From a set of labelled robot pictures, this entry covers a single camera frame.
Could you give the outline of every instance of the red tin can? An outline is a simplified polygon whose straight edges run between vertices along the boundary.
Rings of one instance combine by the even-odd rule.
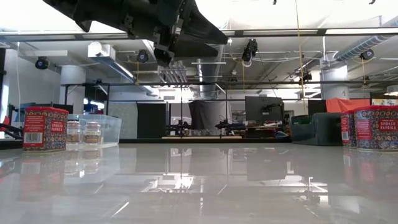
[[[355,109],[358,149],[398,150],[398,106]]]
[[[356,147],[355,113],[353,110],[341,114],[341,138],[344,147]]]
[[[49,152],[67,148],[68,111],[53,107],[26,108],[24,151]]]

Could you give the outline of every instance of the robotic arm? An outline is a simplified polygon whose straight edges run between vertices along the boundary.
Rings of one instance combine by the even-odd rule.
[[[153,41],[158,64],[171,60],[216,57],[207,44],[228,38],[198,10],[195,0],[44,0],[73,19],[85,32],[92,21],[126,31],[129,38]]]

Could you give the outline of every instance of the white column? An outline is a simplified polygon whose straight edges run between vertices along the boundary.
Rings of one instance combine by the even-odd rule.
[[[321,81],[347,81],[347,64],[322,65]],[[321,96],[323,100],[332,98],[349,99],[349,88],[347,84],[321,84]]]
[[[65,65],[61,71],[61,85],[71,83],[84,83],[86,82],[86,70],[76,65]],[[85,87],[78,86],[73,89],[74,86],[68,87],[68,105],[73,105],[73,114],[83,114],[84,109],[84,98],[85,98]],[[64,104],[65,101],[65,87],[62,86],[60,89],[60,104]]]

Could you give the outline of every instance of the glossy white tabletop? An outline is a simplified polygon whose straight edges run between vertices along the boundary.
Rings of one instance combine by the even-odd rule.
[[[0,223],[398,223],[398,152],[296,144],[0,151]]]

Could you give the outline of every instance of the ventilation duct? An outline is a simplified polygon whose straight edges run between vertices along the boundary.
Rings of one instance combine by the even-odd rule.
[[[201,82],[216,82],[218,72],[220,71],[220,64],[208,64],[212,62],[221,62],[221,56],[223,55],[224,45],[212,45],[216,50],[218,50],[217,57],[212,58],[202,58],[198,59],[198,73]],[[216,87],[214,85],[201,85],[200,86],[200,96],[204,100],[210,100],[216,98],[215,93]]]
[[[395,17],[393,20],[388,22],[385,27],[398,27],[398,17]],[[394,35],[375,35],[362,39],[348,47],[346,50],[339,51],[333,58],[338,62],[348,60],[383,43],[384,41],[389,40],[393,36]]]
[[[96,62],[103,63],[128,81],[135,83],[136,78],[129,70],[125,69],[122,65],[116,62],[116,51],[109,44],[101,45],[99,42],[93,42],[88,46],[88,57]],[[142,89],[147,95],[154,94],[154,90],[150,86],[133,86]]]

